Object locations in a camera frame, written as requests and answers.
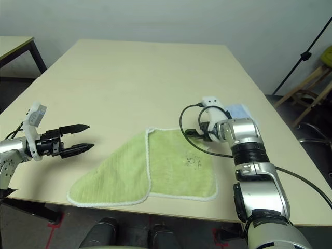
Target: towel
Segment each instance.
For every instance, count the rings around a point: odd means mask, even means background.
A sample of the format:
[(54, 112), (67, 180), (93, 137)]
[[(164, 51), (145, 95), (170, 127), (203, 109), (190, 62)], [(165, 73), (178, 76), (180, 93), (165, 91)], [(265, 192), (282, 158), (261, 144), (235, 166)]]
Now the towel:
[(138, 204), (149, 195), (209, 201), (217, 190), (209, 155), (192, 147), (179, 129), (149, 128), (75, 182), (67, 199), (90, 208)]

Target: table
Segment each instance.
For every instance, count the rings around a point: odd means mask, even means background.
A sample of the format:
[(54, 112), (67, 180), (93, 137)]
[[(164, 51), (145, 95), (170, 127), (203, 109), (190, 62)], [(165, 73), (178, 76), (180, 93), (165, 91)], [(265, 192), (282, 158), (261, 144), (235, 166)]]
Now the table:
[[(45, 63), (35, 45), (34, 37), (30, 36), (0, 36), (0, 68), (29, 51), (41, 73), (46, 71)], [(2, 77), (1, 80), (13, 80), (13, 77)], [(15, 78), (15, 80), (31, 81), (26, 78)]]
[[(95, 143), (76, 157), (20, 164), (10, 183), (18, 190), (11, 196), (69, 205), (70, 186), (121, 144), (146, 127), (178, 127), (180, 111), (209, 95), (224, 105), (245, 104), (258, 121), (271, 162), (304, 176), (332, 198), (332, 190), (291, 130), (226, 46), (108, 40), (79, 40), (0, 115), (0, 137), (5, 137), (39, 100), (48, 107), (40, 133), (84, 123), (90, 129), (65, 136), (65, 145)], [(188, 112), (184, 127), (197, 127), (198, 112)], [(227, 144), (220, 149), (230, 153)], [(216, 157), (213, 161), (219, 182), (213, 201), (149, 197), (138, 205), (110, 209), (239, 222), (233, 202), (233, 161)], [(279, 176), (294, 224), (332, 225), (332, 212), (321, 196), (296, 178), (281, 172)]]

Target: robotic arm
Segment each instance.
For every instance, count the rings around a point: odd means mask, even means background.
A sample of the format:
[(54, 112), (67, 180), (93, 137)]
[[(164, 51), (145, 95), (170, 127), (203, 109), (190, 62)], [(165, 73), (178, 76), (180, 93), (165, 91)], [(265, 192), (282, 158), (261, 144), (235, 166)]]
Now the robotic arm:
[[(231, 119), (215, 97), (203, 98), (210, 122), (202, 123), (206, 141), (227, 142), (235, 163), (234, 201), (249, 249), (310, 249), (289, 221), (290, 207), (275, 166), (270, 163), (257, 125), (249, 118)], [(186, 135), (199, 137), (186, 130)]]
[[(61, 158), (71, 157), (94, 146), (94, 144), (77, 144), (65, 149), (64, 143), (61, 142), (61, 137), (64, 134), (73, 134), (89, 128), (85, 124), (60, 127), (39, 135), (36, 128), (45, 112), (46, 107), (35, 102), (21, 124), (25, 136), (0, 141), (0, 201), (14, 192), (8, 186), (18, 164), (30, 161), (32, 158), (40, 161), (43, 155), (61, 156)], [(19, 129), (20, 127), (13, 132), (13, 137)]]

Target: yellow cushion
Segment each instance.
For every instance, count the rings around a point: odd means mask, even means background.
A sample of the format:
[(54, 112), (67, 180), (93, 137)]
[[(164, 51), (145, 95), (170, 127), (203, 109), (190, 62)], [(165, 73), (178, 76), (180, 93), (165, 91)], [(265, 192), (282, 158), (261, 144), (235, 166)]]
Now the yellow cushion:
[(332, 46), (329, 46), (324, 53), (322, 53), (321, 60), (325, 65), (332, 67)]

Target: table leg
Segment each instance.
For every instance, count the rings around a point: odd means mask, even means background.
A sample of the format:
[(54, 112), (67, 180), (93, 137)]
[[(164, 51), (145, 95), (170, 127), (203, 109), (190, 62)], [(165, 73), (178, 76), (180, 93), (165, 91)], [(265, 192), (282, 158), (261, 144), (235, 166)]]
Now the table leg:
[(32, 58), (34, 59), (34, 61), (36, 62), (37, 66), (38, 66), (38, 69), (41, 73), (45, 72), (46, 71), (46, 65), (42, 59), (42, 57), (40, 56), (40, 53), (36, 47), (36, 44), (35, 42), (32, 40), (30, 43), (29, 43), (30, 47), (29, 47), (29, 51), (32, 55)]
[(46, 208), (44, 203), (5, 198), (2, 201), (2, 204), (39, 218), (46, 219), (53, 224), (57, 224), (62, 216), (61, 213)]

